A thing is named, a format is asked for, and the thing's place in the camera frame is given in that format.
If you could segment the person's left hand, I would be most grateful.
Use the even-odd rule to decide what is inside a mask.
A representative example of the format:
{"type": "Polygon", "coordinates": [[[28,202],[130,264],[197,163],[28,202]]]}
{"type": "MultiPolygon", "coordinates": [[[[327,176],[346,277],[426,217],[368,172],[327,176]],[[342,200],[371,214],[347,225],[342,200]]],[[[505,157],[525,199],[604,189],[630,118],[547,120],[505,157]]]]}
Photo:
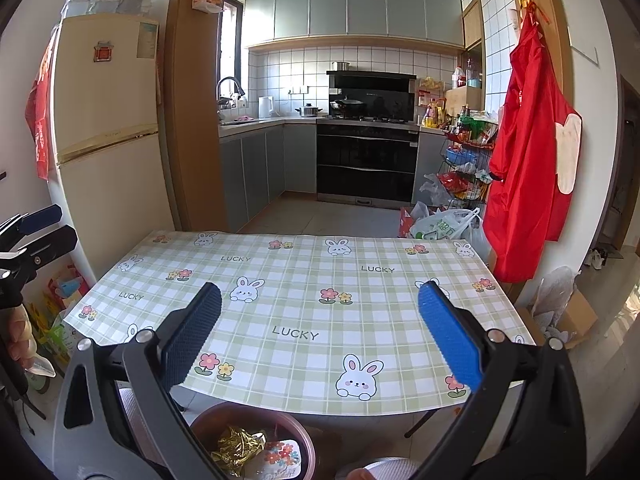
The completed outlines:
{"type": "Polygon", "coordinates": [[[29,370],[35,363],[37,344],[23,306],[1,311],[1,337],[11,359],[29,370]]]}

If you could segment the person's right hand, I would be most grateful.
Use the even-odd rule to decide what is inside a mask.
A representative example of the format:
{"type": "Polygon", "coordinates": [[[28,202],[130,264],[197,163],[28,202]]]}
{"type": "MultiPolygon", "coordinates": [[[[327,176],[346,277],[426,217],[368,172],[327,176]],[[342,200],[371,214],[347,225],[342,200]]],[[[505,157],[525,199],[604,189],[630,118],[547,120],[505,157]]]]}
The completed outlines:
{"type": "Polygon", "coordinates": [[[346,480],[380,480],[381,476],[375,469],[357,468],[349,472],[346,480]]]}

